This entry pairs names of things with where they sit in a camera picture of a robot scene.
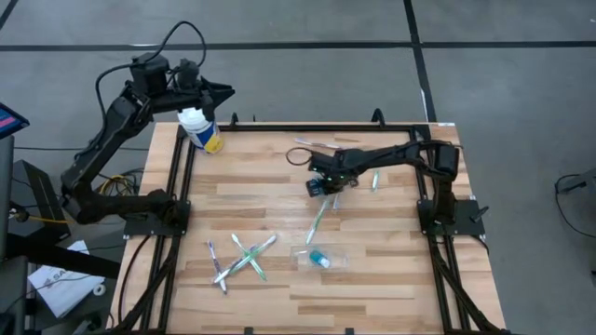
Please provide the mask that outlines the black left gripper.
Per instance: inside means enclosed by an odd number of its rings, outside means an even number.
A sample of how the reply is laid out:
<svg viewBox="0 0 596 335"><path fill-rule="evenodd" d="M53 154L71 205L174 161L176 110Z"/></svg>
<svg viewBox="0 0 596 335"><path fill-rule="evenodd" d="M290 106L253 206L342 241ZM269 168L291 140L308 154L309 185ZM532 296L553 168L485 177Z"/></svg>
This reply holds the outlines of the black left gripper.
<svg viewBox="0 0 596 335"><path fill-rule="evenodd" d="M206 78L196 81L190 88L178 89L166 86L152 96L152 113L160 114L201 107L205 119L213 122L215 107L235 93L236 91L230 85L211 82Z"/></svg>

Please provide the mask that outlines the green toothbrush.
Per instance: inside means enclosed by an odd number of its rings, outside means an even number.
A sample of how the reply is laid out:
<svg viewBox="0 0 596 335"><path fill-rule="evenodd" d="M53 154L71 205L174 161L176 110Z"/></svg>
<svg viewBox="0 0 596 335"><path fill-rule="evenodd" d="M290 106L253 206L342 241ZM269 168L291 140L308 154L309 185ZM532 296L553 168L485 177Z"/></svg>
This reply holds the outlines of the green toothbrush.
<svg viewBox="0 0 596 335"><path fill-rule="evenodd" d="M327 197L323 200L318 213L315 217L315 219L313 220L311 227L309 228L307 234L306 234L306 238L305 238L305 244L308 246L312 243L312 240L314 238L314 235L318 229L318 226L324 216L325 211L327 210L328 206L330 204L330 198Z"/></svg>
<svg viewBox="0 0 596 335"><path fill-rule="evenodd" d="M237 247L243 252L244 258L247 259L247 263L249 263L255 272L261 277L263 281L266 280L266 275L264 270L260 267L260 265L256 262L255 257L258 255L258 250L261 247L259 244L253 245L250 248L244 248L236 234L231 234L232 240L236 243Z"/></svg>
<svg viewBox="0 0 596 335"><path fill-rule="evenodd" d="M270 245L272 245L277 240L277 236L274 234L270 236L265 242L259 245L257 248L249 249L245 256L240 258L239 260L232 263L228 268L226 268L221 274L217 275L213 279L213 283L217 284L223 281L228 275L231 275L237 271L239 271L244 265L250 263L251 261L255 261L256 258L265 251Z"/></svg>

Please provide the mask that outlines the clear acrylic organizer box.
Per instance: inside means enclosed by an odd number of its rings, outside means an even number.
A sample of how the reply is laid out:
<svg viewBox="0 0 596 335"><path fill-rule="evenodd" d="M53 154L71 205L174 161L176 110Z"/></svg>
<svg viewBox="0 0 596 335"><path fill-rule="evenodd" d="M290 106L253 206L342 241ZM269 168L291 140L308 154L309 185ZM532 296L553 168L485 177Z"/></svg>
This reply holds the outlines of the clear acrylic organizer box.
<svg viewBox="0 0 596 335"><path fill-rule="evenodd" d="M309 259L308 254L314 249L321 251L330 259L330 268L325 269L317 266ZM347 253L341 247L329 245L309 245L292 247L291 263L299 271L338 272L339 270L344 270L349 266L349 258Z"/></svg>

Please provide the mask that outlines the Lysol wipes canister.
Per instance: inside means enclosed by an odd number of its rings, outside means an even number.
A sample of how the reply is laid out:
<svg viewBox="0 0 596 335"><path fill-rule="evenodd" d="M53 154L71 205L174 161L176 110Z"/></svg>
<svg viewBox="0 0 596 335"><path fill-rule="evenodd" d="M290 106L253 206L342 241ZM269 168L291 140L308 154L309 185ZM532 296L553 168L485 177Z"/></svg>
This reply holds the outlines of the Lysol wipes canister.
<svg viewBox="0 0 596 335"><path fill-rule="evenodd" d="M190 141L207 154L216 154L224 147L219 128L209 121L201 109L186 108L178 113L180 125Z"/></svg>

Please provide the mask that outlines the blue-screen monitor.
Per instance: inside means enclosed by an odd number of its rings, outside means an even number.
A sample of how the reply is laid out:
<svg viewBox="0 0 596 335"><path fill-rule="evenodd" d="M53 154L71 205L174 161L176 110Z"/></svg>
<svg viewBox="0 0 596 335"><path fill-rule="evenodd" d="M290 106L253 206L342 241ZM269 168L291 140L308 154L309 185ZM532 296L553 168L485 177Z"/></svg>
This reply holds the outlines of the blue-screen monitor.
<svg viewBox="0 0 596 335"><path fill-rule="evenodd" d="M0 102L0 140L30 126L28 119Z"/></svg>

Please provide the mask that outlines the black equipment cart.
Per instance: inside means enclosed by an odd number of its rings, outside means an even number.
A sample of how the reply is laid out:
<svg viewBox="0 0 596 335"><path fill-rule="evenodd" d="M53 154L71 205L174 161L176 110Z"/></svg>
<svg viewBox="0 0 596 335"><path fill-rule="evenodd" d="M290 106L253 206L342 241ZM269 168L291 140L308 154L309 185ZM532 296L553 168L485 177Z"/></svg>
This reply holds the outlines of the black equipment cart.
<svg viewBox="0 0 596 335"><path fill-rule="evenodd" d="M14 137L6 136L0 140L0 273L8 265L25 265L28 261L50 265L85 275L97 275L116 278L120 264L85 253L59 248L48 244L36 244L33 240L10 234L8 214L10 210L11 177L14 152ZM26 296L24 268L21 272L21 292L11 304L6 301L1 306L0 298L0 335L24 335L24 317Z"/></svg>

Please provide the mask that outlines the white paper sheet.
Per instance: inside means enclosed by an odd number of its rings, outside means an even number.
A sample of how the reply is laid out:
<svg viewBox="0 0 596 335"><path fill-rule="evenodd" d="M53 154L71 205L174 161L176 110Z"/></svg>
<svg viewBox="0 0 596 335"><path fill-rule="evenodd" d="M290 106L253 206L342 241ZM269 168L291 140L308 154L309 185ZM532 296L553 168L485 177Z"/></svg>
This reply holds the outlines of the white paper sheet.
<svg viewBox="0 0 596 335"><path fill-rule="evenodd" d="M28 281L35 292L41 295L51 313L61 318L93 293L96 287L101 286L105 278L42 265L28 275Z"/></svg>

